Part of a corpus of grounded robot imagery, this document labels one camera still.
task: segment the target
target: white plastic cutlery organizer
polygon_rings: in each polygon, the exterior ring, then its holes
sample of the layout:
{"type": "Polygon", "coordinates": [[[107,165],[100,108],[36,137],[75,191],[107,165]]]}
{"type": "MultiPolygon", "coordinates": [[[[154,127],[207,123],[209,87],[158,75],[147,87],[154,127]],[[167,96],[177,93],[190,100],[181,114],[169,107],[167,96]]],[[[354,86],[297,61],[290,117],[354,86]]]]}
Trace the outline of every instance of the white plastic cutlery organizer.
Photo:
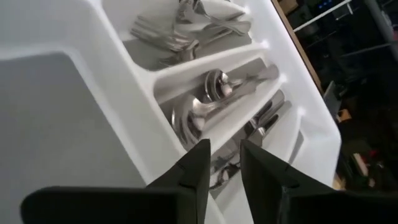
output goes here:
{"type": "MultiPolygon", "coordinates": [[[[244,11],[252,22],[249,35],[217,40],[195,60],[159,67],[158,59],[172,54],[137,40],[130,30],[138,15],[170,20],[178,0],[5,0],[0,62],[55,52],[70,57],[147,183],[186,153],[170,125],[172,105],[201,91],[205,72],[242,77],[275,64],[277,77],[234,102],[200,137],[210,138],[214,154],[280,90],[291,107],[267,133],[263,148],[331,186],[340,134],[272,2],[202,2],[215,17],[244,11]]],[[[206,222],[252,222],[239,173],[214,198],[209,195],[206,222]]]]}

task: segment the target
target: utensil handle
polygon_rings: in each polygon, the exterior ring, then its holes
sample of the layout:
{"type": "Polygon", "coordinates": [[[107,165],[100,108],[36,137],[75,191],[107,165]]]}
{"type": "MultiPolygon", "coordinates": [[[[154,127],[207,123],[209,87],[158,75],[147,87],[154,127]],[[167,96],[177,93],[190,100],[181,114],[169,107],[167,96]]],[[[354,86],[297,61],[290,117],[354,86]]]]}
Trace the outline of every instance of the utensil handle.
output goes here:
{"type": "Polygon", "coordinates": [[[233,31],[230,29],[225,29],[223,28],[221,31],[219,31],[216,35],[213,35],[213,37],[209,37],[208,39],[202,39],[202,41],[199,40],[199,46],[197,47],[198,49],[201,49],[202,47],[222,38],[225,37],[226,35],[230,35],[233,31]]]}
{"type": "Polygon", "coordinates": [[[136,28],[132,28],[130,30],[130,34],[132,34],[133,36],[137,37],[140,40],[143,40],[145,42],[148,42],[150,44],[155,45],[158,48],[164,49],[164,50],[170,50],[170,46],[164,44],[163,42],[159,41],[158,38],[153,37],[149,34],[146,34],[145,32],[142,32],[139,29],[136,28]]]}
{"type": "Polygon", "coordinates": [[[269,110],[260,115],[257,122],[257,128],[265,125],[267,121],[272,117],[272,115],[274,115],[279,110],[279,108],[282,107],[282,105],[285,103],[285,95],[282,91],[279,90],[275,93],[270,101],[272,102],[272,106],[271,108],[269,108],[269,110]]]}
{"type": "Polygon", "coordinates": [[[249,21],[224,21],[213,16],[205,16],[209,18],[212,23],[229,28],[239,35],[247,34],[251,28],[251,23],[249,21]]]}
{"type": "MultiPolygon", "coordinates": [[[[243,16],[243,15],[245,15],[245,13],[239,11],[239,12],[236,12],[236,13],[234,13],[234,14],[232,14],[232,15],[229,15],[229,16],[223,18],[223,20],[225,20],[225,21],[236,21],[239,17],[241,17],[241,16],[243,16]]],[[[203,28],[203,31],[204,31],[204,30],[209,30],[209,29],[218,28],[218,27],[220,27],[220,26],[219,26],[219,25],[216,25],[216,24],[209,24],[209,25],[207,25],[205,28],[203,28]]]]}
{"type": "Polygon", "coordinates": [[[219,101],[208,103],[208,113],[211,113],[215,109],[219,108],[224,108],[225,106],[228,106],[232,102],[235,102],[236,100],[240,99],[242,96],[249,95],[251,93],[256,92],[256,88],[258,84],[263,82],[266,77],[269,77],[270,75],[278,75],[279,70],[276,67],[276,65],[270,65],[267,69],[265,69],[261,74],[258,76],[254,77],[249,77],[245,80],[236,80],[236,85],[241,85],[238,87],[236,90],[234,90],[231,94],[229,94],[227,97],[222,98],[219,101]]]}
{"type": "Polygon", "coordinates": [[[291,109],[291,107],[292,103],[290,101],[284,102],[283,105],[277,111],[275,111],[274,114],[272,114],[272,116],[270,116],[269,119],[262,124],[262,126],[259,127],[264,128],[265,130],[262,139],[268,135],[271,129],[288,112],[288,110],[291,109]]]}
{"type": "Polygon", "coordinates": [[[137,16],[137,19],[134,23],[141,27],[144,27],[145,29],[150,30],[151,32],[160,34],[164,37],[168,37],[168,36],[172,35],[176,38],[187,40],[187,41],[192,39],[192,37],[187,37],[188,34],[185,34],[185,35],[180,34],[176,30],[172,29],[172,27],[170,27],[169,29],[165,29],[164,27],[159,26],[155,22],[152,22],[143,16],[137,16]]]}

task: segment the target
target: white pipe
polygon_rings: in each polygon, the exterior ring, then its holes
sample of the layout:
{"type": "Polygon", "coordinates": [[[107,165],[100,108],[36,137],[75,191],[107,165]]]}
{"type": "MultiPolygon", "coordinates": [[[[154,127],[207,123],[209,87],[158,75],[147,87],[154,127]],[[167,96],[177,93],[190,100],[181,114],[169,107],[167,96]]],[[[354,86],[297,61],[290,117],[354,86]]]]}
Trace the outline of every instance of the white pipe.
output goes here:
{"type": "Polygon", "coordinates": [[[331,7],[330,9],[328,9],[328,10],[326,10],[325,12],[319,14],[317,17],[315,17],[315,18],[311,19],[310,21],[304,23],[303,25],[299,26],[298,28],[294,29],[293,31],[294,31],[294,32],[297,32],[297,31],[299,31],[300,29],[303,29],[304,27],[306,27],[306,26],[310,25],[311,23],[313,23],[313,22],[319,20],[319,19],[322,18],[323,16],[325,16],[325,15],[327,15],[327,14],[333,12],[334,10],[338,9],[339,7],[344,6],[345,4],[350,3],[351,1],[352,1],[352,0],[345,0],[345,1],[343,1],[343,2],[341,2],[341,3],[339,3],[339,4],[337,4],[336,6],[331,7]]]}
{"type": "Polygon", "coordinates": [[[351,6],[350,6],[349,3],[347,4],[347,8],[348,8],[349,13],[350,13],[351,15],[354,14],[354,12],[353,12],[353,10],[352,10],[352,8],[351,8],[351,6]]]}

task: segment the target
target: stainless steel utensil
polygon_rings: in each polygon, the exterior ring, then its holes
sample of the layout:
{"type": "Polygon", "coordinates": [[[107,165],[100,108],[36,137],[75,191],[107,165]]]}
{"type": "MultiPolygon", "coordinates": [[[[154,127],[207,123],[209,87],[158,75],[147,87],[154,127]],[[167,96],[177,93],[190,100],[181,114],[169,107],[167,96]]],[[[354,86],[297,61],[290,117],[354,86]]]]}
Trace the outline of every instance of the stainless steel utensil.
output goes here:
{"type": "Polygon", "coordinates": [[[142,16],[137,17],[130,32],[137,38],[156,47],[175,52],[179,52],[189,45],[197,44],[197,40],[193,35],[183,34],[172,29],[164,29],[142,16]]]}
{"type": "MultiPolygon", "coordinates": [[[[227,21],[233,21],[238,17],[244,15],[244,12],[237,12],[226,18],[227,21]]],[[[197,42],[193,42],[183,51],[177,52],[175,55],[167,58],[159,59],[159,63],[166,66],[177,65],[182,62],[189,62],[196,59],[197,50],[202,49],[204,46],[230,35],[233,31],[225,27],[220,27],[214,24],[207,25],[198,35],[197,42]]]]}
{"type": "Polygon", "coordinates": [[[205,79],[206,96],[212,101],[218,101],[233,92],[236,87],[246,80],[264,81],[268,78],[277,78],[279,69],[276,65],[270,65],[262,69],[257,75],[247,75],[246,78],[230,79],[220,69],[210,70],[205,79]]]}
{"type": "Polygon", "coordinates": [[[250,135],[249,140],[261,147],[264,138],[291,107],[292,103],[285,101],[279,108],[276,106],[272,111],[264,114],[259,120],[257,129],[250,135]]]}
{"type": "Polygon", "coordinates": [[[180,7],[177,14],[177,22],[189,21],[197,22],[196,15],[203,16],[210,20],[211,23],[231,29],[238,35],[247,34],[251,28],[249,21],[226,21],[215,18],[207,14],[203,3],[200,0],[185,0],[180,2],[180,7]]]}
{"type": "Polygon", "coordinates": [[[257,85],[258,81],[249,80],[229,96],[211,103],[202,103],[192,95],[177,100],[172,111],[172,127],[184,148],[189,150],[193,147],[204,128],[209,128],[218,121],[216,115],[243,96],[254,93],[257,85]]]}
{"type": "MultiPolygon", "coordinates": [[[[221,70],[214,70],[214,71],[215,71],[215,77],[217,77],[217,75],[219,74],[223,74],[221,70]]],[[[213,126],[215,119],[212,118],[214,117],[215,114],[217,114],[220,108],[228,106],[230,103],[238,100],[240,97],[244,95],[254,93],[258,84],[262,83],[269,77],[275,78],[278,76],[278,74],[279,74],[278,68],[275,65],[270,65],[267,68],[263,69],[261,72],[259,72],[257,75],[248,76],[247,79],[235,80],[234,82],[231,83],[231,85],[234,85],[234,83],[239,83],[239,86],[235,88],[233,91],[229,92],[227,95],[217,98],[212,103],[204,104],[200,103],[197,100],[197,102],[194,103],[195,107],[192,110],[192,113],[194,115],[192,118],[193,124],[200,131],[204,129],[205,125],[207,125],[208,127],[213,126]]],[[[213,100],[215,99],[215,97],[213,97],[212,95],[215,95],[217,89],[213,88],[213,82],[211,80],[206,79],[205,81],[208,81],[208,83],[206,82],[205,85],[206,94],[209,95],[210,99],[213,100]]]]}
{"type": "MultiPolygon", "coordinates": [[[[280,119],[286,111],[291,107],[290,102],[285,102],[284,94],[279,90],[267,104],[260,109],[260,111],[245,125],[243,131],[246,134],[246,139],[249,139],[253,143],[261,146],[262,140],[271,131],[272,127],[275,126],[276,121],[280,119]],[[263,118],[261,123],[257,123],[256,118],[263,118]],[[246,126],[251,127],[251,131],[247,131],[246,126]]],[[[221,154],[211,163],[211,181],[210,190],[216,190],[224,186],[228,181],[240,170],[239,163],[239,136],[232,137],[230,141],[237,140],[235,144],[224,145],[215,154],[221,154]]]]}

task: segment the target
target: spoon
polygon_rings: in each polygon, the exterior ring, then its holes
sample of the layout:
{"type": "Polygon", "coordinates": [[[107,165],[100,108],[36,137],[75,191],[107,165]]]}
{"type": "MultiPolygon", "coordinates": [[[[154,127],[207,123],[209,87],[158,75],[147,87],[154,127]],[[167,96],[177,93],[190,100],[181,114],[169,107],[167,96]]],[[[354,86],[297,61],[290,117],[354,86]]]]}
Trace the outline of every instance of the spoon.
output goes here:
{"type": "Polygon", "coordinates": [[[263,68],[257,75],[247,75],[246,78],[230,79],[220,69],[210,70],[205,78],[205,92],[209,99],[218,101],[233,92],[236,87],[242,85],[246,80],[264,81],[269,78],[277,78],[279,69],[272,64],[263,68]]]}
{"type": "Polygon", "coordinates": [[[224,99],[211,103],[202,103],[193,95],[177,100],[172,111],[172,127],[184,148],[191,149],[199,141],[204,127],[218,121],[216,114],[226,114],[227,111],[223,109],[243,96],[254,93],[256,87],[256,82],[248,81],[224,99]]]}

